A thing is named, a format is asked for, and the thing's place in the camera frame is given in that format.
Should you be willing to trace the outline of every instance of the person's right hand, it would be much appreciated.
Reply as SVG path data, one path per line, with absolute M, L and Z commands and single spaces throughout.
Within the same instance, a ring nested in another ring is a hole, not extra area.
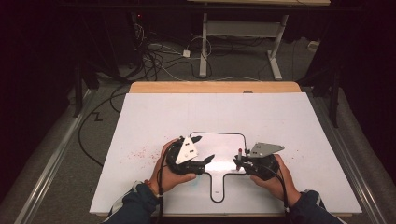
M 284 179 L 286 192 L 288 193 L 288 204 L 290 207 L 294 206 L 295 203 L 300 199 L 301 193 L 294 187 L 293 180 L 291 178 L 290 171 L 288 167 L 286 167 L 285 163 L 283 162 L 282 158 L 274 154 L 277 162 L 279 163 L 279 170 L 277 174 Z M 256 185 L 268 189 L 272 195 L 277 197 L 278 199 L 283 201 L 283 188 L 280 181 L 274 176 L 269 180 L 262 180 L 261 178 L 257 177 L 256 175 L 251 175 L 250 179 L 256 183 Z

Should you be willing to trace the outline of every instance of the dark background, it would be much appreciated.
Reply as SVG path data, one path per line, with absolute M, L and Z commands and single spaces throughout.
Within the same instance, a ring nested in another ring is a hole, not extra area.
M 348 6 L 361 2 L 346 0 L 336 4 Z M 396 111 L 392 105 L 396 96 L 392 82 L 396 68 L 396 31 L 392 24 L 396 21 L 395 10 L 390 0 L 368 1 L 368 4 L 364 16 L 290 17 L 284 37 L 286 41 L 301 36 L 317 40 L 327 29 L 308 76 L 313 76 L 333 58 L 343 59 L 337 64 L 342 67 L 341 87 L 373 150 L 395 181 L 391 167 L 396 145 L 393 136 Z M 77 59 L 88 59 L 115 74 L 118 64 L 134 60 L 135 55 L 127 50 L 134 44 L 130 42 L 133 35 L 126 16 L 105 13 L 102 17 L 91 13 L 83 21 L 78 13 L 61 13 L 50 0 L 2 3 L 0 200 L 51 125 L 68 107 L 67 93 L 73 87 Z M 187 42 L 191 34 L 197 35 L 201 29 L 200 14 L 184 12 L 172 17 L 162 12 L 144 16 L 144 23 L 150 29 L 181 42 Z M 176 22 L 184 28 L 176 29 Z M 89 67 L 84 71 L 89 74 L 93 70 Z M 331 85 L 328 78 L 322 77 L 314 78 L 310 84 L 323 83 Z

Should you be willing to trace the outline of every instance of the wooden edge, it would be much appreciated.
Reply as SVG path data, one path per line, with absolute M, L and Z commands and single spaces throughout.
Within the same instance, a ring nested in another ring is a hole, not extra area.
M 295 82 L 135 82 L 129 93 L 281 93 L 301 92 Z

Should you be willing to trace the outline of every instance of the person's left hand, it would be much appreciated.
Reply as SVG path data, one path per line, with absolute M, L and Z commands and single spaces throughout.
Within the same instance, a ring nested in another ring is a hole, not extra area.
M 163 153 L 172 143 L 174 143 L 176 141 L 177 141 L 177 139 L 174 139 L 163 146 L 163 151 L 161 152 L 161 157 L 157 160 L 157 163 L 155 164 L 154 171 L 152 172 L 151 179 L 149 180 L 151 182 L 151 188 L 155 194 L 158 194 L 158 192 L 159 192 L 157 174 L 161 169 L 161 160 L 163 159 Z M 166 161 L 164 162 L 163 165 L 164 165 L 164 167 L 163 167 L 163 192 L 166 192 L 166 191 L 174 188 L 178 184 L 193 180 L 196 177 L 196 174 L 177 175 L 177 174 L 172 173 L 172 171 L 169 170 L 169 167 L 166 166 Z

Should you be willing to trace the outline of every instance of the white desk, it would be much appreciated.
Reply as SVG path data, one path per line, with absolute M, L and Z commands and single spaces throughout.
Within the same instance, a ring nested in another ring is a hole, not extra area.
M 193 2 L 229 3 L 229 4 L 252 4 L 252 5 L 304 5 L 308 7 L 328 6 L 330 0 L 191 0 Z M 276 54 L 282 40 L 283 32 L 289 15 L 283 15 L 281 22 L 256 22 L 256 21 L 211 21 L 204 13 L 202 31 L 202 53 L 200 62 L 200 77 L 206 77 L 207 66 L 207 44 L 208 35 L 230 35 L 230 36 L 252 36 L 252 37 L 274 37 L 275 42 L 272 50 L 267 51 L 267 57 L 275 80 L 282 80 Z
M 319 191 L 327 209 L 337 215 L 361 212 L 308 98 L 301 92 L 128 94 L 90 212 L 106 215 L 136 180 L 151 176 L 164 143 L 192 132 L 242 133 L 247 148 L 257 141 L 283 145 L 285 149 L 279 154 L 290 168 L 297 189 Z M 211 201 L 208 175 L 177 186 L 164 195 L 164 214 L 283 214 L 282 202 L 258 188 L 247 175 L 227 175 L 224 182 L 222 203 Z

